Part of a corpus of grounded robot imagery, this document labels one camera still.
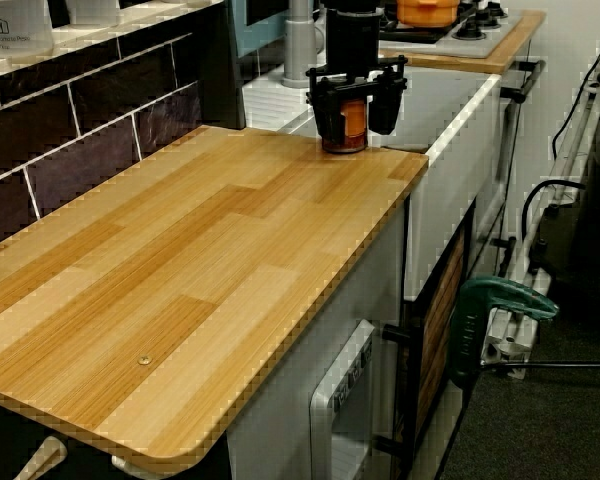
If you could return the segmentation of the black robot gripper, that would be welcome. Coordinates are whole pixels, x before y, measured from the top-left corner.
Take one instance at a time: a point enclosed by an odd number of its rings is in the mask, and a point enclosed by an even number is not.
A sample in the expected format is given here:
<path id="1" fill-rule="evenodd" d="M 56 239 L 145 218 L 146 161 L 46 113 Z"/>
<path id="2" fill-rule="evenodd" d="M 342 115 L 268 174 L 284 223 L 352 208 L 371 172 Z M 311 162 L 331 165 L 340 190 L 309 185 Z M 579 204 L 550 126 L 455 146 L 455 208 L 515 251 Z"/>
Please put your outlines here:
<path id="1" fill-rule="evenodd" d="M 326 63 L 306 72 L 307 102 L 313 105 L 317 130 L 323 140 L 345 138 L 343 100 L 371 96 L 369 128 L 393 132 L 407 86 L 408 60 L 399 55 L 379 56 L 382 13 L 375 7 L 329 7 L 326 14 Z"/>

